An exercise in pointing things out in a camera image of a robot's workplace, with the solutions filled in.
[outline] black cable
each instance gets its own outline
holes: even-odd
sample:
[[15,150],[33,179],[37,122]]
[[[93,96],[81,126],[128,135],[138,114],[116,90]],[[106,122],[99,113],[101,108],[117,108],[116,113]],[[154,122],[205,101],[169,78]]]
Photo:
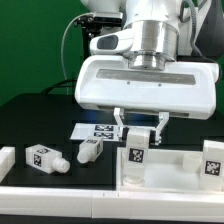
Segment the black cable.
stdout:
[[221,80],[222,80],[222,77],[223,77],[223,72],[222,72],[222,68],[221,68],[221,65],[217,62],[217,61],[214,61],[210,58],[206,58],[205,56],[203,56],[203,59],[207,62],[211,62],[211,63],[215,63],[219,66],[219,78],[218,80],[216,81],[216,83],[219,83]]
[[68,83],[74,83],[74,82],[77,82],[77,79],[68,79],[68,80],[64,80],[62,82],[58,82],[58,83],[54,84],[53,86],[44,89],[41,93],[47,95],[49,92],[51,92],[53,89],[56,89],[56,88],[66,88],[66,87],[72,88],[75,86],[67,86],[67,85],[62,86],[62,85],[68,84]]
[[193,52],[198,56],[202,56],[201,51],[195,45],[195,37],[196,37],[196,33],[197,33],[197,16],[196,16],[196,12],[195,12],[195,6],[194,6],[194,3],[192,2],[192,0],[182,0],[181,8],[180,8],[180,21],[182,23],[185,23],[185,22],[188,22],[190,19],[189,17],[187,19],[184,19],[185,3],[187,3],[190,7],[191,18],[192,18],[192,33],[191,33],[190,44],[191,44]]
[[198,11],[200,11],[204,5],[207,3],[208,0],[204,0],[199,6],[198,6]]

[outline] white platform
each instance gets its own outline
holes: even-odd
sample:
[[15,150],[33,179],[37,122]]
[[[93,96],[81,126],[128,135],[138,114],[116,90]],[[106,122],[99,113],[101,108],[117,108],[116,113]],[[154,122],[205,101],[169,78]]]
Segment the white platform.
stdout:
[[0,214],[224,222],[224,192],[199,190],[199,173],[181,168],[186,152],[151,150],[146,186],[127,188],[124,151],[118,148],[117,191],[1,187]]

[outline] black and white tag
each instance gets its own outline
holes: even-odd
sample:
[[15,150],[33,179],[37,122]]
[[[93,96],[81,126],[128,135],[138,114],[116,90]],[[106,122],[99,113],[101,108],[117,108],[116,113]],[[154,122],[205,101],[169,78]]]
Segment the black and white tag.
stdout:
[[43,149],[37,150],[37,152],[39,152],[40,154],[46,154],[46,153],[50,152],[50,150],[43,148]]
[[86,143],[90,143],[90,144],[96,144],[98,141],[97,140],[93,140],[93,139],[89,139]]
[[100,154],[100,144],[97,146],[97,153],[96,153],[97,155],[99,155]]
[[144,161],[144,150],[143,149],[130,148],[128,161],[129,162],[134,162],[134,163],[143,163],[143,161]]
[[214,161],[206,161],[205,162],[205,174],[212,176],[220,176],[221,175],[221,163]]
[[114,139],[114,134],[113,133],[95,132],[94,136],[103,137],[103,139]]
[[41,156],[38,156],[36,154],[34,154],[33,156],[34,156],[33,158],[34,165],[41,167]]
[[96,125],[95,131],[114,131],[114,127],[111,125]]

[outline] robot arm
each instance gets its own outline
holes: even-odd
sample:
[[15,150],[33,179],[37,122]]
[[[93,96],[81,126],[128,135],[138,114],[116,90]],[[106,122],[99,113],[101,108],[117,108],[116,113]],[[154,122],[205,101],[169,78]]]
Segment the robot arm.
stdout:
[[[102,29],[108,21],[116,26],[121,11],[124,15],[119,23],[120,31],[110,30],[109,34],[91,40],[93,56],[82,66],[75,93],[83,108],[112,111],[121,108],[125,113],[160,118],[165,115],[154,128],[157,144],[169,116],[207,119],[213,114],[218,65],[177,62],[177,52],[191,54],[192,43],[195,44],[199,33],[193,27],[192,35],[191,18],[196,16],[202,24],[211,0],[201,1],[201,9],[184,23],[180,22],[181,0],[82,2],[97,12],[93,21],[101,24]],[[183,19],[188,16],[186,9]]]

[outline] metal cylinder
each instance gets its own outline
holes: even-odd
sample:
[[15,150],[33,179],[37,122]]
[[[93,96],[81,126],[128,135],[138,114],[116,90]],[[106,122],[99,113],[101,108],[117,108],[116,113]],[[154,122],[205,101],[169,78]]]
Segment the metal cylinder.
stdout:
[[126,27],[135,31],[134,44],[124,54],[129,68],[164,70],[166,61],[175,61],[178,31],[165,22],[137,21]]

